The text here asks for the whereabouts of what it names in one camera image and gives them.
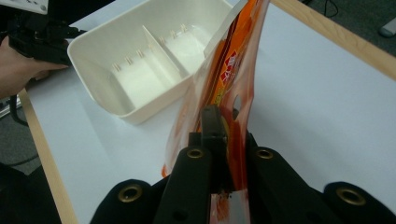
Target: brass grommet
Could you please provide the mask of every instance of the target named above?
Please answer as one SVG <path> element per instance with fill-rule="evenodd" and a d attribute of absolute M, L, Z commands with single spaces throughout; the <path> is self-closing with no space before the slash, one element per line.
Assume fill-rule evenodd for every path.
<path fill-rule="evenodd" d="M 339 188 L 336 193 L 344 202 L 362 206 L 366 204 L 366 200 L 356 190 L 348 188 Z"/>
<path fill-rule="evenodd" d="M 274 154 L 268 150 L 265 149 L 260 149 L 256 151 L 256 155 L 262 159 L 272 159 L 274 157 Z"/>
<path fill-rule="evenodd" d="M 143 190 L 140 185 L 137 184 L 132 184 L 128 185 L 119 192 L 119 200 L 122 201 L 123 203 L 131 203 L 140 196 L 142 196 Z"/>
<path fill-rule="evenodd" d="M 202 158 L 204 156 L 204 152 L 199 149 L 199 148 L 194 148 L 194 149 L 190 149 L 187 152 L 187 156 L 192 158 L 192 159 L 199 159 Z"/>

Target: white table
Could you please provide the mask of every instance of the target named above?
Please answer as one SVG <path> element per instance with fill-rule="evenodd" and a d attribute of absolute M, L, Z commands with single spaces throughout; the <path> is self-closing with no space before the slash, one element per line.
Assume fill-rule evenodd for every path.
<path fill-rule="evenodd" d="M 76 26 L 89 30 L 137 3 L 117 0 Z M 335 34 L 332 41 L 353 54 L 284 10 L 327 37 Z M 396 83 L 389 78 L 396 77 L 396 59 L 360 43 L 297 1 L 272 1 L 248 127 L 313 188 L 350 182 L 396 212 Z M 63 223 L 89 223 L 123 180 L 162 178 L 180 100 L 134 126 L 97 105 L 71 67 L 30 87 L 22 102 Z"/>

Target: white plastic bin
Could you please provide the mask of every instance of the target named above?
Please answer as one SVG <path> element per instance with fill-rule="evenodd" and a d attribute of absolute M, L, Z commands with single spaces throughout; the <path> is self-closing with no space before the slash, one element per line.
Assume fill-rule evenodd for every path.
<path fill-rule="evenodd" d="M 149 0 L 70 44 L 92 99 L 140 123 L 183 95 L 230 12 L 223 0 Z"/>

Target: human hand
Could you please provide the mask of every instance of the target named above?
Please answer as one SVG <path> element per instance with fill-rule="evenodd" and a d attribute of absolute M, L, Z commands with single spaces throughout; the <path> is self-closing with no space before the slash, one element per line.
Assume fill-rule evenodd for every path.
<path fill-rule="evenodd" d="M 32 78 L 45 77 L 50 70 L 66 67 L 24 57 L 8 45 L 6 36 L 0 46 L 0 99 L 18 94 Z"/>

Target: snack bag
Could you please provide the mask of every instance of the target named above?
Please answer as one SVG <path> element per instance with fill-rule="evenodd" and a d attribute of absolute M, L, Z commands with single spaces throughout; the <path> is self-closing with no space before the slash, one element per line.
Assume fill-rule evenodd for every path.
<path fill-rule="evenodd" d="M 212 194 L 210 223 L 250 222 L 245 142 L 257 50 L 268 4 L 269 0 L 248 0 L 224 38 L 217 44 L 209 43 L 215 48 L 206 50 L 206 59 L 194 75 L 168 139 L 163 175 L 172 173 L 178 152 L 188 145 L 189 133 L 200 132 L 201 108 L 219 107 L 228 134 L 227 162 L 234 191 Z M 239 111 L 236 117 L 235 108 Z"/>

